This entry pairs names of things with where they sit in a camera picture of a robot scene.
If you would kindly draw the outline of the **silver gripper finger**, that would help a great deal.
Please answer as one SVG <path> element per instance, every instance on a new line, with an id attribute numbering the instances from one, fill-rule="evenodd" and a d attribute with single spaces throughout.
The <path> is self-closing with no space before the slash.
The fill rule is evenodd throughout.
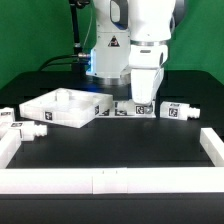
<path id="1" fill-rule="evenodd" d="M 153 109 L 154 109 L 153 104 L 149 104 L 149 105 L 146 105 L 144 107 L 144 112 L 146 114 L 152 114 L 153 113 Z"/>

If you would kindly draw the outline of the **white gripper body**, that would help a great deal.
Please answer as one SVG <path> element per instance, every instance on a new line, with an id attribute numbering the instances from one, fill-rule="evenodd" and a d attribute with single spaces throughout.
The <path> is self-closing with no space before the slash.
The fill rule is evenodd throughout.
<path id="1" fill-rule="evenodd" d="M 163 64 L 168 58 L 168 47 L 132 45 L 129 55 L 131 92 L 136 104 L 150 104 L 164 76 Z"/>

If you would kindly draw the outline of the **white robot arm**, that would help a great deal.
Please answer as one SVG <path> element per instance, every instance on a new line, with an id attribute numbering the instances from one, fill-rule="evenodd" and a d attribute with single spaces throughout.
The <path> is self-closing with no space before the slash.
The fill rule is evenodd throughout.
<path id="1" fill-rule="evenodd" d="M 149 106 L 168 59 L 168 41 L 183 20 L 186 0 L 93 0 L 96 44 L 86 75 L 104 85 L 131 86 L 132 100 Z"/>

